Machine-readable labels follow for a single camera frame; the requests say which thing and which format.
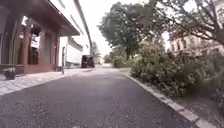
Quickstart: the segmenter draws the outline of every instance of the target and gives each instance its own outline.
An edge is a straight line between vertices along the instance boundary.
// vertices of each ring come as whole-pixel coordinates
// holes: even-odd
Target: planter
[[[7,68],[3,69],[4,76],[6,80],[14,80],[15,79],[15,68]]]

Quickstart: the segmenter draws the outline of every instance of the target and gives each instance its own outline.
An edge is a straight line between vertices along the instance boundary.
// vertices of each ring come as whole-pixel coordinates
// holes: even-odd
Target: white building
[[[54,6],[79,31],[79,36],[61,37],[58,67],[62,66],[62,49],[65,47],[65,65],[72,68],[81,64],[82,55],[89,55],[91,42],[89,30],[78,0],[50,0]]]

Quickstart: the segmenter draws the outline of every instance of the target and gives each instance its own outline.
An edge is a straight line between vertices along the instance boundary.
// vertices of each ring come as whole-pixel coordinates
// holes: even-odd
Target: curb
[[[126,77],[128,77],[129,79],[131,79],[132,81],[134,81],[135,83],[137,83],[143,89],[145,89],[146,91],[150,92],[158,100],[160,100],[161,102],[163,102],[164,104],[166,104],[167,106],[169,106],[170,108],[172,108],[174,111],[176,111],[177,113],[179,113],[180,115],[182,115],[185,119],[187,119],[190,122],[192,122],[193,124],[195,124],[198,128],[217,128],[213,124],[211,124],[208,121],[200,118],[199,116],[197,116],[193,112],[187,110],[182,105],[177,104],[176,102],[174,102],[170,98],[168,98],[165,95],[161,94],[158,90],[155,90],[152,87],[150,87],[150,86],[148,86],[146,84],[141,83],[139,80],[131,77],[130,75],[127,75],[125,73],[123,73],[123,74]]]

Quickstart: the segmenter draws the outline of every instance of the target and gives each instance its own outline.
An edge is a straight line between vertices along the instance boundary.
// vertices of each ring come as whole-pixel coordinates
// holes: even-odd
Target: awning
[[[42,26],[57,31],[59,36],[80,35],[79,31],[48,0],[1,0],[0,4],[17,13],[32,17]]]

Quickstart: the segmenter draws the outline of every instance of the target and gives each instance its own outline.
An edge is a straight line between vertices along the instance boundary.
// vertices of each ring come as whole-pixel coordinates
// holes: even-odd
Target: storefront
[[[79,35],[47,0],[1,0],[0,14],[0,72],[8,67],[18,73],[52,71],[59,38]]]

